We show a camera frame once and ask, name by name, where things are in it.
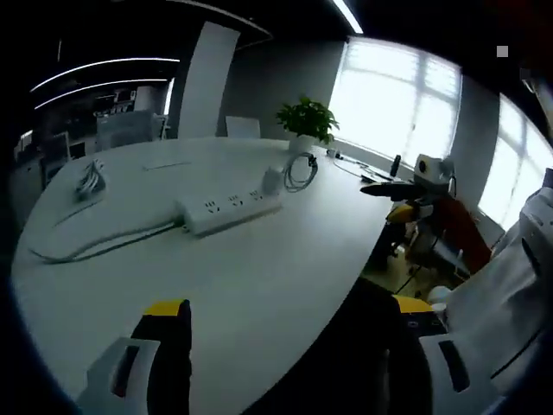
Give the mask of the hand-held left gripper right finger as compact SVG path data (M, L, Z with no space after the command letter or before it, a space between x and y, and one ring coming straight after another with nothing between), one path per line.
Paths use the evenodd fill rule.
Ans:
M484 414L498 399L474 352L423 300L395 295L402 323L390 353L390 414Z

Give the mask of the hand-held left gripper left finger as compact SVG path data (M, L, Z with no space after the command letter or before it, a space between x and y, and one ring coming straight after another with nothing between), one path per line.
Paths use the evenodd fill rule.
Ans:
M129 337L93 362L77 398L82 414L188 414L192 312L187 299L149 306Z

